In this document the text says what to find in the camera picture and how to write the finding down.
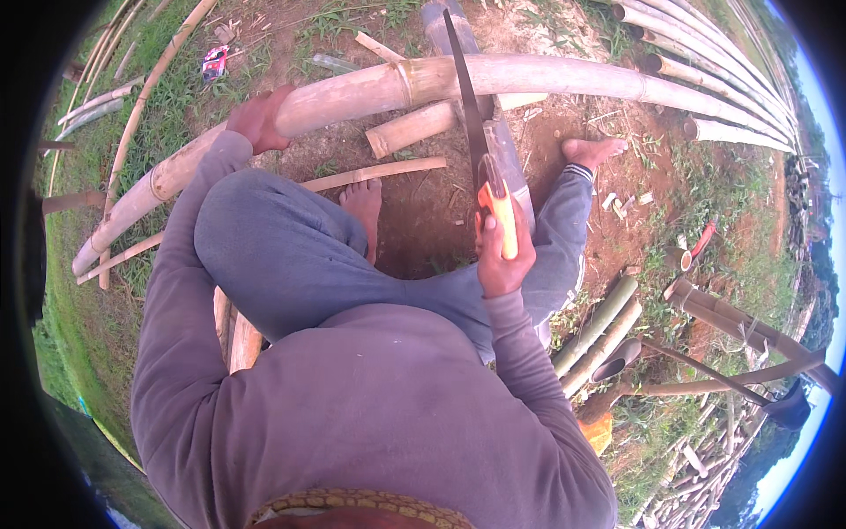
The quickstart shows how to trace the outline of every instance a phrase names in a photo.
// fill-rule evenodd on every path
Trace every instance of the gray sweatpants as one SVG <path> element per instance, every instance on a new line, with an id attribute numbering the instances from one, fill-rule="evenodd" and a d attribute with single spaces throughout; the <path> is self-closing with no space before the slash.
<path id="1" fill-rule="evenodd" d="M 544 345 L 549 317 L 578 292 L 585 270 L 585 222 L 592 174 L 569 164 L 537 216 L 535 266 L 523 300 Z M 197 256 L 227 297 L 274 343 L 355 306 L 393 303 L 446 317 L 494 359 L 476 266 L 402 280 L 364 258 L 361 223 L 338 204 L 260 169 L 230 174 L 211 188 L 194 234 Z"/>

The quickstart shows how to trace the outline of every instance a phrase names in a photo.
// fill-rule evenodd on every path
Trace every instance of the orange saw handle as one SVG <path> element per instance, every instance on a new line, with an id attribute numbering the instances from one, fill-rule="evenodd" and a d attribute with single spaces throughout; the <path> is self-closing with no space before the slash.
<path id="1" fill-rule="evenodd" d="M 479 206 L 482 210 L 482 221 L 487 214 L 490 214 L 505 228 L 503 259 L 511 260 L 517 256 L 517 228 L 514 224 L 514 204 L 511 202 L 511 193 L 508 191 L 508 184 L 505 183 L 505 180 L 502 180 L 502 182 L 505 189 L 504 197 L 497 198 L 494 196 L 491 191 L 491 183 L 486 181 L 479 189 L 476 198 L 479 200 Z"/>

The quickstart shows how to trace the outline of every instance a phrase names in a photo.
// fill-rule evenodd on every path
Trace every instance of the red package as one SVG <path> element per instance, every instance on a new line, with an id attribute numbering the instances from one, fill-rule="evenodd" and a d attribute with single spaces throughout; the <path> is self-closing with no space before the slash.
<path id="1" fill-rule="evenodd" d="M 215 80 L 226 69 L 226 56 L 229 51 L 229 46 L 220 46 L 212 48 L 203 59 L 202 74 L 204 81 Z"/>

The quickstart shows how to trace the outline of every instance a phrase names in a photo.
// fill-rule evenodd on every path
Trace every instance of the bare foot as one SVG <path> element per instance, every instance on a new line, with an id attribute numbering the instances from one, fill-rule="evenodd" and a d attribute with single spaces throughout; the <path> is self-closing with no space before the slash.
<path id="1" fill-rule="evenodd" d="M 365 227 L 367 233 L 367 261 L 376 263 L 376 223 L 379 210 L 382 209 L 382 180 L 370 179 L 366 182 L 350 184 L 341 192 L 341 208 Z"/>
<path id="2" fill-rule="evenodd" d="M 561 144 L 561 152 L 568 163 L 584 165 L 592 173 L 595 173 L 599 164 L 605 162 L 607 158 L 622 154 L 628 148 L 629 144 L 626 140 L 617 138 L 606 138 L 600 141 L 570 139 L 564 140 Z"/>

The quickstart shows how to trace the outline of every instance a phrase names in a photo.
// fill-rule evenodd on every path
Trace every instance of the stack of bamboo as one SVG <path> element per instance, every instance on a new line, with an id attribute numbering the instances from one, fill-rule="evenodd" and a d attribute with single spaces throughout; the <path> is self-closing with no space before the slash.
<path id="1" fill-rule="evenodd" d="M 715 140 L 768 146 L 794 152 L 798 121 L 782 92 L 705 15 L 685 0 L 594 0 L 612 5 L 614 18 L 635 26 L 635 34 L 690 64 L 658 54 L 645 61 L 653 74 L 700 86 L 763 124 L 751 130 L 689 118 L 689 140 Z"/>
<path id="2" fill-rule="evenodd" d="M 749 450 L 761 430 L 766 415 L 738 405 L 728 399 L 723 416 L 712 416 L 717 410 L 707 404 L 699 417 L 703 433 L 683 436 L 667 449 L 664 479 L 644 501 L 630 521 L 643 527 L 706 526 L 711 513 L 719 508 L 719 499 L 738 470 L 740 459 Z"/>

